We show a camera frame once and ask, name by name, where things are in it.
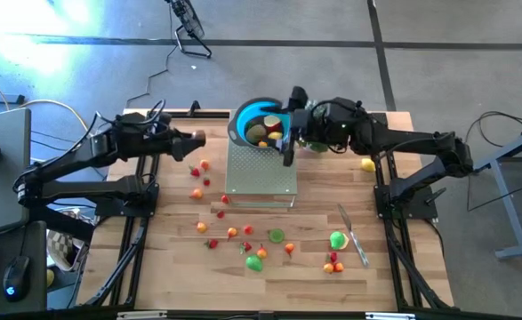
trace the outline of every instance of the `knife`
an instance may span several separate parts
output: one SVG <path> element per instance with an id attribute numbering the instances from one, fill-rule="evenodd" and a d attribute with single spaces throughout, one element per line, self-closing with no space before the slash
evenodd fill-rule
<path id="1" fill-rule="evenodd" d="M 338 204 L 338 209 L 340 210 L 341 218 L 343 219 L 343 223 L 346 224 L 346 227 L 348 228 L 349 235 L 351 236 L 351 239 L 353 240 L 354 245 L 357 248 L 357 251 L 359 252 L 359 257 L 361 258 L 361 262 L 364 264 L 364 267 L 369 267 L 369 260 L 367 259 L 367 256 L 365 255 L 364 249 L 361 247 L 361 244 L 357 240 L 356 234 L 351 229 L 351 220 L 348 217 L 348 214 L 345 210 L 343 210 L 343 207 L 341 204 Z"/>

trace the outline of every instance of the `gray floor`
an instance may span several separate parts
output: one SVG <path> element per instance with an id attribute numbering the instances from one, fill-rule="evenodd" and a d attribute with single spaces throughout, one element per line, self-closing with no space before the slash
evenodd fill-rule
<path id="1" fill-rule="evenodd" d="M 21 32 L 169 38 L 162 0 L 143 5 L 136 0 L 19 3 L 0 5 L 0 87 L 30 99 L 64 101 L 87 120 L 95 110 L 106 116 L 120 113 L 129 98 L 145 92 L 147 77 L 164 68 L 171 50 L 166 45 L 32 44 L 25 37 L 9 36 Z M 376 0 L 376 4 L 384 41 L 522 43 L 522 0 Z M 365 0 L 195 0 L 194 5 L 208 39 L 373 41 Z M 237 108 L 253 97 L 286 99 L 294 85 L 302 85 L 315 99 L 342 96 L 362 100 L 370 110 L 387 109 L 374 48 L 212 49 L 211 60 L 176 52 L 170 59 L 171 71 L 152 79 L 150 95 L 129 107 L 149 107 L 167 98 L 170 107 L 187 108 L 199 100 L 204 108 Z M 470 123 L 488 110 L 522 116 L 522 51 L 389 49 L 386 59 L 397 110 L 412 113 L 416 130 L 452 130 L 463 136 Z M 32 110 L 35 130 L 69 139 L 83 132 L 65 109 L 37 105 Z M 522 130 L 516 122 L 501 118 L 488 119 L 484 127 L 500 143 L 514 140 Z M 469 144 L 474 158 L 495 150 L 478 131 Z M 57 154 L 36 145 L 32 153 L 39 158 Z M 495 196 L 488 174 L 472 179 L 471 205 Z M 97 179 L 94 172 L 84 176 Z M 516 174 L 510 181 L 512 188 L 522 186 Z M 501 203 L 467 212 L 466 180 L 445 179 L 437 187 L 448 188 L 437 204 L 456 306 L 522 316 L 522 258 L 494 257 L 494 250 L 515 243 Z M 51 301 L 65 305 L 67 298 L 62 296 Z"/>

